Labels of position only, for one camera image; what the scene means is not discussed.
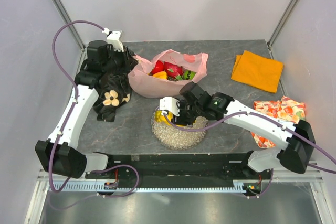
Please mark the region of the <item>pink plastic bag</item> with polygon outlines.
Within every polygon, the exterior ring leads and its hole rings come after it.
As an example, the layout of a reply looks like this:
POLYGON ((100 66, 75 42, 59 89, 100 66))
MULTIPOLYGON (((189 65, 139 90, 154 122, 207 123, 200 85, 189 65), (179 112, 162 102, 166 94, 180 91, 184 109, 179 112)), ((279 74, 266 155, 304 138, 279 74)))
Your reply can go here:
POLYGON ((162 80, 150 76, 150 71, 154 68, 157 61, 163 61, 181 66, 187 70, 194 71, 196 75, 192 79, 197 83, 207 76, 208 54, 199 53, 187 55, 173 49, 163 51, 156 55, 151 61, 138 55, 134 56, 138 64, 128 74, 129 84, 134 92, 146 98, 173 97, 179 94, 183 86, 191 80, 162 80))

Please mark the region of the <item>green fake watermelon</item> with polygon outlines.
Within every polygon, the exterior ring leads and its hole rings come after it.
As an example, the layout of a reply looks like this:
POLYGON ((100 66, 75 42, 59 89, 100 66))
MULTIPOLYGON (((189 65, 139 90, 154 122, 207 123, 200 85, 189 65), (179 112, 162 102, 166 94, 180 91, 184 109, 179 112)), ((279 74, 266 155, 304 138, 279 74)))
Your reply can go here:
POLYGON ((195 72, 195 71, 185 70, 185 71, 183 72, 183 76, 182 76, 182 78, 183 78, 183 80, 193 80, 194 77, 195 77, 195 75, 196 75, 196 72, 195 72))

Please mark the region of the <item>red fake dragon fruit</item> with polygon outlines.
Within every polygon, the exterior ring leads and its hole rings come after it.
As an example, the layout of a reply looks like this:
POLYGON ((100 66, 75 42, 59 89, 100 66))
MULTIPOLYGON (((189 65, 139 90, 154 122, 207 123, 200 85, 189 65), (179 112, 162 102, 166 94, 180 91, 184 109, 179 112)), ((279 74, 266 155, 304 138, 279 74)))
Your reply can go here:
POLYGON ((175 79, 177 81, 183 80, 183 69, 181 66, 169 63, 169 62, 164 62, 163 63, 164 71, 167 73, 167 76, 175 79))

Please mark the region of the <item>yellow fake banana bunch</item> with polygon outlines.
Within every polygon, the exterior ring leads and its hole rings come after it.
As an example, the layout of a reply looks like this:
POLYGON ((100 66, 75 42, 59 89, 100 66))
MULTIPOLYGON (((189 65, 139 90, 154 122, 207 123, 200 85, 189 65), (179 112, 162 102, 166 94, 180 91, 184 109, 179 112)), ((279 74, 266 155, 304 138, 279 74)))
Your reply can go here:
POLYGON ((167 114, 165 114, 165 113, 162 113, 161 110, 157 110, 154 116, 154 119, 156 122, 165 123, 168 126, 170 126, 169 122, 172 122, 172 118, 173 118, 172 112, 168 112, 167 114))

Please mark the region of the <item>yellow fake bell pepper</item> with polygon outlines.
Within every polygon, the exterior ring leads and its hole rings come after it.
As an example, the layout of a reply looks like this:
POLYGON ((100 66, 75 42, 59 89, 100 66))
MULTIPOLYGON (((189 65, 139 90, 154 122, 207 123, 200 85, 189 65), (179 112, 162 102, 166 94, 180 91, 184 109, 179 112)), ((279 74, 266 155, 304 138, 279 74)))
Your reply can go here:
POLYGON ((160 71, 152 75, 154 78, 166 80, 167 79, 167 73, 165 71, 160 71))

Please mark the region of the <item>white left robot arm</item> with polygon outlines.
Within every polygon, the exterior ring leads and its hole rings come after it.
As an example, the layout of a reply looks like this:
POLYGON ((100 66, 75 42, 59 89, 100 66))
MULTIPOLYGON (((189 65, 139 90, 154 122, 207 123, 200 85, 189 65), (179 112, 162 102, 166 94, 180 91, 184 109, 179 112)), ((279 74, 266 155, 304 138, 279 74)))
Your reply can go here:
POLYGON ((79 178, 91 170, 97 170, 103 178, 114 175, 115 165, 108 161, 107 154, 89 157, 77 150, 79 136, 91 110, 98 121, 115 120, 117 108, 131 99, 128 74, 137 64, 134 52, 127 46, 115 51, 103 40, 89 43, 87 58, 75 76, 76 86, 59 123, 48 139, 36 143, 35 152, 44 171, 70 178, 79 178))

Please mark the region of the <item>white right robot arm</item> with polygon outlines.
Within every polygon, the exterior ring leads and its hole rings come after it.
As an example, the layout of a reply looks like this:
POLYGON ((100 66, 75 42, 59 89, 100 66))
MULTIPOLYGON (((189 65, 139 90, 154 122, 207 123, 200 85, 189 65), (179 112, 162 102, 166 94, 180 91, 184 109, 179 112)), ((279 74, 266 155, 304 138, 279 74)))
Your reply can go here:
POLYGON ((315 139, 311 125, 305 120, 293 123, 272 118, 226 94, 217 92, 210 95, 194 82, 186 84, 180 95, 180 99, 172 98, 169 102, 175 125, 192 125, 199 116, 224 120, 275 144, 273 148, 248 153, 247 162, 240 166, 245 178, 254 178, 259 172, 280 166, 297 174, 306 172, 315 139))

